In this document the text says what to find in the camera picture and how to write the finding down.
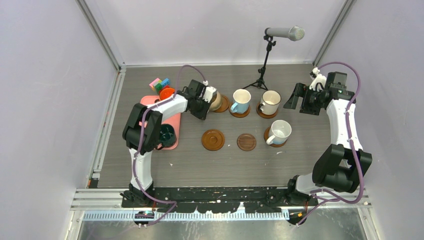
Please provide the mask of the beige ceramic mug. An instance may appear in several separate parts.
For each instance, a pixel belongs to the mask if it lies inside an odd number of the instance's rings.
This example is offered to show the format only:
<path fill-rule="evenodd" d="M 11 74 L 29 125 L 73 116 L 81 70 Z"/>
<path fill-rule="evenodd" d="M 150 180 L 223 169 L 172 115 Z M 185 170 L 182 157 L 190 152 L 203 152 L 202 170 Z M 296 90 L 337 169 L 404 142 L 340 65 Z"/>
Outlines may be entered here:
<path fill-rule="evenodd" d="M 216 111 L 222 105 L 222 95 L 216 91 L 215 95 L 212 98 L 211 104 L 209 106 L 209 111 Z"/>

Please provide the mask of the pink plastic tray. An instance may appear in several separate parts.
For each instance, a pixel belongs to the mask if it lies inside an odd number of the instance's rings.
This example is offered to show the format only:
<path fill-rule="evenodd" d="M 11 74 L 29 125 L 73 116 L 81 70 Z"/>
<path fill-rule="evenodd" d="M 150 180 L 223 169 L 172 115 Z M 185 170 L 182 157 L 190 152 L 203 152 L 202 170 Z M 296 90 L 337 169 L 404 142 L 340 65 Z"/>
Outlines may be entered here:
<path fill-rule="evenodd" d="M 155 102 L 158 102 L 160 100 L 159 96 L 157 95 L 147 95 L 141 98 L 140 103 L 142 105 L 151 105 Z M 167 120 L 162 121 L 163 124 L 169 124 L 173 127 L 175 131 L 176 141 L 175 143 L 170 147 L 164 147 L 164 150 L 173 150 L 177 147 L 179 143 L 179 135 L 180 135 L 180 123 L 181 123 L 181 114 L 175 114 L 172 117 L 168 118 Z"/>

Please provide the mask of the white mug dark rim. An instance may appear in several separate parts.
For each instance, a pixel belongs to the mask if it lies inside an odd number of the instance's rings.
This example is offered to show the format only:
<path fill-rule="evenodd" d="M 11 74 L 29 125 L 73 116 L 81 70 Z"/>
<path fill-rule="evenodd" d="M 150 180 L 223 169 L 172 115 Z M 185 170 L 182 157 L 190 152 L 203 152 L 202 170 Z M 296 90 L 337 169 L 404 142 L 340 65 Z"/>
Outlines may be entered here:
<path fill-rule="evenodd" d="M 266 90 L 261 96 L 258 110 L 264 115 L 273 115 L 277 112 L 280 102 L 281 95 L 277 91 Z"/>

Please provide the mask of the light brown wooden coaster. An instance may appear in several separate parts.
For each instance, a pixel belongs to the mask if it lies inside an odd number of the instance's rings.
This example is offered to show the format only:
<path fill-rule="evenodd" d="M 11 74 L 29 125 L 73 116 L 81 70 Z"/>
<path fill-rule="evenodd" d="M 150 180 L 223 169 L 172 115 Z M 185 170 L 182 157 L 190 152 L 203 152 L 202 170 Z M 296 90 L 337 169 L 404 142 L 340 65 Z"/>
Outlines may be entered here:
<path fill-rule="evenodd" d="M 201 144 L 208 151 L 218 151 L 224 146 L 224 143 L 225 136 L 217 129 L 209 129 L 201 137 Z"/>

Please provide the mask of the orange translucent cup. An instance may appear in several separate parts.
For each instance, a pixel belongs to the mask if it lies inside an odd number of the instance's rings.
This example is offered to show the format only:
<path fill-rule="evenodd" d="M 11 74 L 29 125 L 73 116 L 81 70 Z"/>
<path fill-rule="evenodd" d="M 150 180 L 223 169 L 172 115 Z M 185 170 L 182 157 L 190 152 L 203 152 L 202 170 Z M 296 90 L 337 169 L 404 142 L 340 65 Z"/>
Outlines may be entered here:
<path fill-rule="evenodd" d="M 165 100 L 165 99 L 171 97 L 175 93 L 175 91 L 176 90 L 172 87 L 163 88 L 159 93 L 159 99 L 161 101 Z"/>

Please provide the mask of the dark green mug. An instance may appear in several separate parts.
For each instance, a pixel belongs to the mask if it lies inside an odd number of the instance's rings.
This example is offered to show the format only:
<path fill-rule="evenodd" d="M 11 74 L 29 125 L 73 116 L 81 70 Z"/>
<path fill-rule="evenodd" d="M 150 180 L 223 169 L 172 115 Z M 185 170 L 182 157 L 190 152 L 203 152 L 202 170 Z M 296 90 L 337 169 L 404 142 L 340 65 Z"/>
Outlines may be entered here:
<path fill-rule="evenodd" d="M 162 150 L 163 148 L 170 148 L 177 142 L 177 136 L 175 129 L 170 124 L 162 124 L 159 132 L 159 142 L 156 147 L 157 150 Z"/>

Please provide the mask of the light blue mug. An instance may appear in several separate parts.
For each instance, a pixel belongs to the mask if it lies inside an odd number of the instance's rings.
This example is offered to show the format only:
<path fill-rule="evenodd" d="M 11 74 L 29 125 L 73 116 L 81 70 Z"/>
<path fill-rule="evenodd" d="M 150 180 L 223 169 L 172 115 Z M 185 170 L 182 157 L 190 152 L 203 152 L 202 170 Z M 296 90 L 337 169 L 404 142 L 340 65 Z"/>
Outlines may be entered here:
<path fill-rule="evenodd" d="M 246 89 L 237 89 L 233 95 L 233 104 L 230 107 L 230 112 L 234 114 L 244 114 L 251 100 L 251 94 Z"/>

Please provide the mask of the dark walnut wooden coaster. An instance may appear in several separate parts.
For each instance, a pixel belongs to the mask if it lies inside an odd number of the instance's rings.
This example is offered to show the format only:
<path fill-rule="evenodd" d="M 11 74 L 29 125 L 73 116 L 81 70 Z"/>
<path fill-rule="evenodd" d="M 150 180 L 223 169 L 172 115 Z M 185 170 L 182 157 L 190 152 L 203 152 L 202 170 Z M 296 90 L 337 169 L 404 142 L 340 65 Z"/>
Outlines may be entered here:
<path fill-rule="evenodd" d="M 256 147 L 257 140 L 252 134 L 242 133 L 238 136 L 236 143 L 242 151 L 249 152 Z"/>

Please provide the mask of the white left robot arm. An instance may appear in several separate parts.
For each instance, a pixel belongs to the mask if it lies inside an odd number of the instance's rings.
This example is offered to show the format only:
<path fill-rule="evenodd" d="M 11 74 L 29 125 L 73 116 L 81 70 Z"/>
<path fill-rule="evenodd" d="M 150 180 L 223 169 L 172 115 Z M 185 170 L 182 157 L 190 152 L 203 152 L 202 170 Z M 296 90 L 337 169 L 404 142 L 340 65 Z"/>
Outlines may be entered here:
<path fill-rule="evenodd" d="M 148 190 L 153 185 L 151 162 L 153 150 L 160 145 L 163 121 L 184 112 L 205 120 L 216 96 L 215 87 L 193 79 L 166 99 L 133 106 L 122 132 L 131 156 L 131 180 L 123 197 L 141 207 L 148 207 L 153 202 L 153 193 Z"/>

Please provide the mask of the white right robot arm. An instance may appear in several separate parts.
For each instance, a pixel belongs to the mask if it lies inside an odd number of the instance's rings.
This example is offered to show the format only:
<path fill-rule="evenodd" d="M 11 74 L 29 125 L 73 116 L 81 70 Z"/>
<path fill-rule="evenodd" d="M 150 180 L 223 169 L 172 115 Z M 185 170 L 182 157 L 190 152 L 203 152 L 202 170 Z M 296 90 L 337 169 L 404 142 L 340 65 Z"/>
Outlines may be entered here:
<path fill-rule="evenodd" d="M 301 98 L 300 113 L 317 116 L 324 109 L 330 122 L 330 145 L 310 174 L 296 175 L 287 183 L 285 198 L 291 205 L 305 203 L 321 191 L 355 192 L 373 160 L 357 135 L 356 99 L 347 89 L 347 74 L 336 71 L 324 76 L 315 67 L 310 75 L 312 83 L 297 83 L 283 107 L 295 109 Z"/>

